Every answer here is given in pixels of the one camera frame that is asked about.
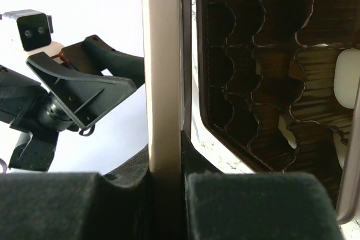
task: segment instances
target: brown plastic tray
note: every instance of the brown plastic tray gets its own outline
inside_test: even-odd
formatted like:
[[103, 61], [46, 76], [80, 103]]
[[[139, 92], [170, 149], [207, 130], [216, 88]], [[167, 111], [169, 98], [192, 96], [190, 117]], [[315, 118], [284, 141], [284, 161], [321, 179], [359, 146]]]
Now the brown plastic tray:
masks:
[[[358, 0], [197, 0], [204, 125], [256, 172], [305, 171], [334, 206], [353, 110], [334, 95], [338, 55], [358, 47]], [[293, 149], [279, 117], [296, 138]]]

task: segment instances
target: robotic arm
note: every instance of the robotic arm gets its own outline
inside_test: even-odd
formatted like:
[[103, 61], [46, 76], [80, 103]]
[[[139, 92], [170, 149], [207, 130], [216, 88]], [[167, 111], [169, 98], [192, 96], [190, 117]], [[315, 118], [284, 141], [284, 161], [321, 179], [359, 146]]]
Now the robotic arm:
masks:
[[[19, 31], [34, 29], [33, 22]], [[91, 135], [96, 122], [145, 82], [142, 57], [118, 52], [96, 35], [64, 47], [57, 56], [31, 55], [26, 64], [49, 92], [39, 82], [0, 66], [0, 121], [21, 131], [8, 166], [15, 169], [46, 172], [60, 132], [80, 129], [80, 135]], [[104, 69], [114, 76], [103, 76]]]

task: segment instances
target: white background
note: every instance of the white background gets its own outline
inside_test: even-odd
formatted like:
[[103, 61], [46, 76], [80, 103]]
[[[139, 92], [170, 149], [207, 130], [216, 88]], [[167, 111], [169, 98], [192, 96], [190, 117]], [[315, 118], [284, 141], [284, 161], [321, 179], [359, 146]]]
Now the white background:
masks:
[[[52, 15], [52, 39], [65, 46], [97, 34], [119, 51], [143, 56], [141, 0], [0, 0], [0, 13], [25, 9]], [[4, 58], [0, 52], [0, 64], [6, 66]], [[18, 132], [0, 123], [0, 157], [6, 162], [18, 136]], [[146, 101], [145, 87], [142, 87], [105, 116], [92, 136], [62, 132], [50, 171], [104, 174], [146, 144]]]

